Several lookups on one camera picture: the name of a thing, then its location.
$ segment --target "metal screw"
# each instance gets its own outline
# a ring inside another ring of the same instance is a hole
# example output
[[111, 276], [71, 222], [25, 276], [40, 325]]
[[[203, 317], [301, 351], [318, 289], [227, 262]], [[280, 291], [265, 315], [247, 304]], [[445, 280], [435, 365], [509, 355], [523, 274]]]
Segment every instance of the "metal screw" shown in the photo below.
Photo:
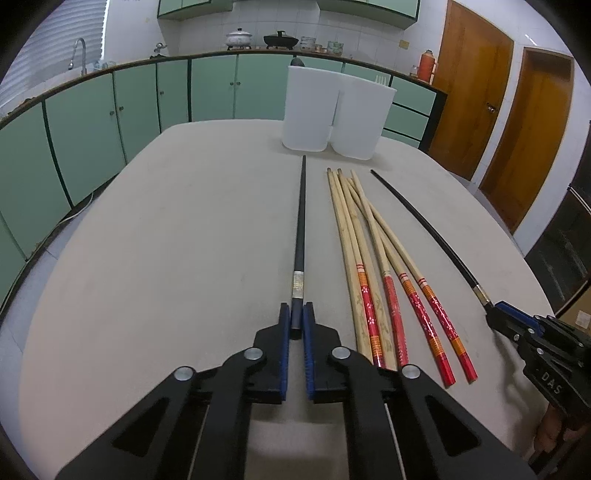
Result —
[[415, 365], [404, 365], [404, 367], [402, 368], [402, 374], [406, 378], [413, 380], [414, 378], [419, 377], [419, 375], [421, 374], [421, 371]]
[[174, 377], [180, 382], [185, 382], [192, 376], [193, 369], [191, 367], [179, 367], [174, 371]]
[[351, 356], [351, 350], [345, 346], [338, 346], [333, 348], [332, 355], [339, 360], [344, 360], [345, 358], [349, 358]]
[[259, 360], [262, 357], [262, 350], [256, 347], [250, 347], [244, 350], [244, 358], [247, 360]]

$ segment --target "tabletop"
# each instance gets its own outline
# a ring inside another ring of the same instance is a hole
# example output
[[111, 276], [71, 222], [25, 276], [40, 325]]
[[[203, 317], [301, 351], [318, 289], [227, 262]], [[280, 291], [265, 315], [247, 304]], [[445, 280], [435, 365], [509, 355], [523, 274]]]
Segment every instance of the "tabletop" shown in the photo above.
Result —
[[[209, 121], [166, 130], [98, 198], [62, 253], [24, 352], [20, 422], [42, 480], [181, 365], [216, 367], [252, 345], [290, 301], [301, 152], [282, 146], [281, 122]], [[552, 314], [501, 227], [424, 153], [382, 137], [374, 157], [307, 154], [305, 301], [319, 323], [355, 347], [349, 292], [326, 169], [355, 169], [439, 297], [479, 379], [456, 374], [449, 393], [518, 453], [546, 402], [507, 339], [486, 325], [451, 261], [369, 172], [392, 183], [443, 235], [493, 302]], [[397, 285], [410, 361], [441, 384], [413, 310]], [[287, 402], [255, 406], [246, 477], [348, 478], [339, 405], [306, 400], [301, 342], [290, 348]]]

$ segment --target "white plastic container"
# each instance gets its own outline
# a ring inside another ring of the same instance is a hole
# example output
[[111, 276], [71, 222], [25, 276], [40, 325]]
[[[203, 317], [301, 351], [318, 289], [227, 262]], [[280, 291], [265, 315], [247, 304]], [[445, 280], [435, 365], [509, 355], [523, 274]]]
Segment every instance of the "white plastic container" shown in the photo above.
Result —
[[323, 151], [330, 137], [342, 74], [308, 67], [288, 68], [283, 144], [292, 150]]
[[382, 135], [396, 90], [342, 75], [340, 91], [330, 143], [335, 152], [345, 157], [369, 160]]

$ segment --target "red patterned chopstick handle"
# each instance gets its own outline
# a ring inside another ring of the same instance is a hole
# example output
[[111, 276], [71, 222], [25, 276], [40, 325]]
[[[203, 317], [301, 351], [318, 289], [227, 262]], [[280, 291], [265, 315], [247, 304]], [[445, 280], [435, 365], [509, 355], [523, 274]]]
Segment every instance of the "red patterned chopstick handle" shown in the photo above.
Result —
[[466, 379], [470, 383], [476, 381], [476, 379], [478, 378], [476, 369], [474, 369], [474, 365], [472, 365], [472, 361], [470, 360], [470, 357], [468, 356], [468, 353], [466, 352], [466, 349], [464, 348], [464, 345], [462, 344], [462, 341], [460, 340], [460, 337], [458, 336], [456, 329], [453, 327], [451, 320], [449, 319], [447, 313], [443, 309], [443, 306], [441, 305], [441, 303], [433, 293], [433, 290], [424, 278], [421, 278], [418, 281], [418, 286], [423, 291], [425, 298], [427, 299], [427, 301], [431, 305], [431, 308], [435, 312], [435, 315], [439, 319], [439, 323], [441, 323], [441, 326], [445, 330], [445, 334], [451, 342], [452, 347], [457, 355], [457, 358], [460, 361], [460, 365], [462, 366], [464, 373], [466, 374]]
[[386, 301], [388, 302], [388, 310], [390, 312], [390, 321], [392, 322], [392, 332], [394, 334], [396, 360], [398, 361], [398, 367], [402, 368], [408, 363], [408, 351], [406, 336], [404, 335], [404, 325], [402, 324], [402, 314], [400, 313], [400, 304], [398, 303], [392, 275], [385, 274], [383, 278]]
[[404, 291], [406, 292], [408, 299], [413, 306], [414, 313], [417, 315], [421, 327], [423, 327], [423, 332], [425, 333], [425, 337], [427, 338], [429, 347], [431, 348], [431, 353], [433, 354], [435, 363], [437, 364], [437, 368], [441, 374], [443, 384], [446, 388], [451, 387], [456, 382], [456, 379], [453, 376], [452, 368], [449, 365], [449, 361], [447, 360], [445, 352], [443, 351], [443, 347], [441, 346], [437, 332], [435, 331], [435, 328], [433, 328], [431, 320], [429, 320], [429, 316], [427, 315], [427, 311], [423, 306], [423, 302], [421, 302], [417, 291], [414, 289], [414, 286], [408, 279], [408, 275], [406, 275], [406, 273], [400, 274], [398, 278], [400, 278], [402, 287], [404, 288]]
[[374, 303], [371, 299], [368, 278], [365, 274], [365, 267], [363, 264], [357, 264], [357, 275], [359, 277], [359, 284], [361, 285], [361, 297], [363, 298], [365, 317], [368, 322], [369, 343], [371, 345], [371, 354], [374, 359], [374, 365], [376, 367], [386, 368], [384, 354], [382, 353], [382, 343], [379, 341], [378, 322], [375, 318]]

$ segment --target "white pot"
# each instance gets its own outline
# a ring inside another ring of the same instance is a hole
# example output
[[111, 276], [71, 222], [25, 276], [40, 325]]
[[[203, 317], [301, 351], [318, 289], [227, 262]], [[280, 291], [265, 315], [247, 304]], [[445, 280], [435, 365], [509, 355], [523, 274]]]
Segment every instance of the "white pot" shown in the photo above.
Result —
[[243, 31], [241, 28], [226, 34], [226, 45], [228, 47], [247, 47], [251, 44], [252, 34]]

